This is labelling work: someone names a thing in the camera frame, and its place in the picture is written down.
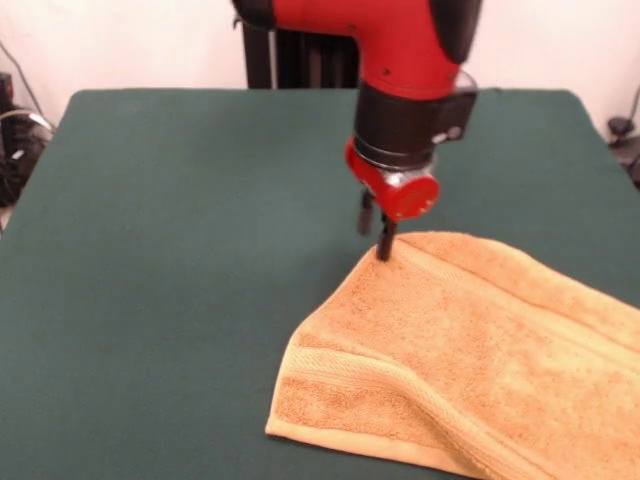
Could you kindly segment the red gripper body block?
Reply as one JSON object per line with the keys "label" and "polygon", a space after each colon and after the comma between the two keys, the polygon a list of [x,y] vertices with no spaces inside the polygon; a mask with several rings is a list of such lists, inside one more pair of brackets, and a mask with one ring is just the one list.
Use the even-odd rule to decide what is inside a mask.
{"label": "red gripper body block", "polygon": [[433,175],[433,164],[399,171],[376,166],[356,152],[353,137],[346,142],[345,160],[356,179],[391,220],[420,217],[439,197],[440,186]]}

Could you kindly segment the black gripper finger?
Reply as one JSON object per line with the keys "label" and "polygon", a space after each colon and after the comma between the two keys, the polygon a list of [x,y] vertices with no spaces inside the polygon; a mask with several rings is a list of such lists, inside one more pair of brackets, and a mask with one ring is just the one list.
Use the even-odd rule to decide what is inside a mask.
{"label": "black gripper finger", "polygon": [[370,191],[363,191],[360,197],[359,214],[356,229],[359,234],[368,234],[373,215],[373,195]]}
{"label": "black gripper finger", "polygon": [[377,244],[377,258],[388,261],[397,232],[397,223],[385,213],[381,214],[382,230]]}

